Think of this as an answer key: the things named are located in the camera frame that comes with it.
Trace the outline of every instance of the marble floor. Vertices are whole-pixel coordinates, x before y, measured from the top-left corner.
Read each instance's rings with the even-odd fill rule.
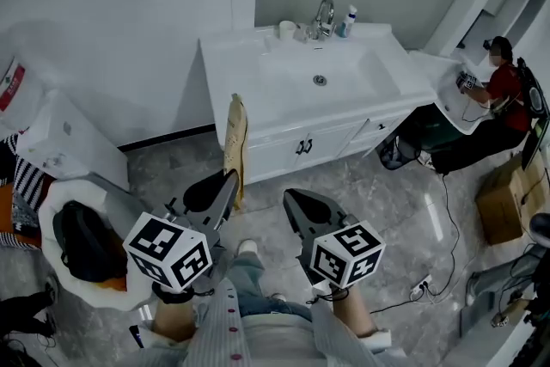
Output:
[[[215,133],[206,133],[129,152],[131,192],[149,207],[180,197],[178,188],[218,171],[223,155]],[[527,236],[488,247],[480,229],[474,197],[483,176],[506,161],[502,153],[445,178],[449,212],[460,230],[455,251],[452,292],[439,304],[409,303],[375,314],[379,327],[390,328],[394,343],[417,365],[436,366],[458,340],[458,316],[471,271],[485,269],[520,255]],[[388,244],[378,271],[360,283],[371,310],[402,303],[411,286],[426,274],[433,289],[443,288],[451,273],[449,254],[456,231],[446,210],[441,177],[416,162],[387,171],[376,155],[361,154],[265,180],[245,187],[242,208],[223,226],[223,244],[233,250],[242,238],[260,245],[266,266],[266,294],[284,293],[304,303],[310,288],[295,257],[300,241],[282,208],[283,191],[306,188],[335,199],[359,219],[369,220]],[[0,249],[0,297],[28,295],[41,286],[47,264],[38,253]],[[59,365],[108,366],[135,350],[127,329],[138,312],[92,309],[64,291],[53,308],[58,323],[57,346],[48,349]],[[16,334],[42,365],[54,365],[33,335]]]

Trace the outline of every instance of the cabinet door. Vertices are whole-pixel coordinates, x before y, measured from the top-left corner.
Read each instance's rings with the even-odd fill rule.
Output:
[[[298,158],[296,152],[303,149],[304,143],[305,137],[302,137],[248,148],[245,183],[250,184],[292,171]]]
[[[298,156],[296,168],[312,167],[337,157],[363,123],[337,125],[311,132],[306,139],[303,153]]]

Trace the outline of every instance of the cabinet handle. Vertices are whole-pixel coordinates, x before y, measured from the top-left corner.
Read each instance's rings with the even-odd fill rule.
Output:
[[[297,155],[301,155],[303,153],[303,141],[300,141],[300,147],[298,150],[296,150]]]

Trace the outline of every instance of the cardboard box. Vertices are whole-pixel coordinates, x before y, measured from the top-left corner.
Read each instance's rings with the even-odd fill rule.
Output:
[[[529,221],[548,200],[550,186],[541,153],[525,171],[516,155],[489,174],[476,197],[490,245],[509,242],[529,230]]]

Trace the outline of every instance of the sink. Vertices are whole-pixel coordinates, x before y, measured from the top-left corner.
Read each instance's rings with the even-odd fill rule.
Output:
[[[435,89],[435,104],[449,122],[461,133],[470,135],[489,116],[489,103],[479,104],[456,87],[456,78],[464,67],[452,58],[436,57],[410,51],[409,57],[425,74]]]
[[[400,94],[376,51],[360,42],[268,39],[267,46],[272,49],[260,56],[259,75],[289,113],[342,112]]]
[[[233,93],[247,109],[249,138],[435,99],[385,24],[356,23],[347,39],[305,44],[279,40],[274,27],[237,30],[202,37],[200,47],[220,144]]]

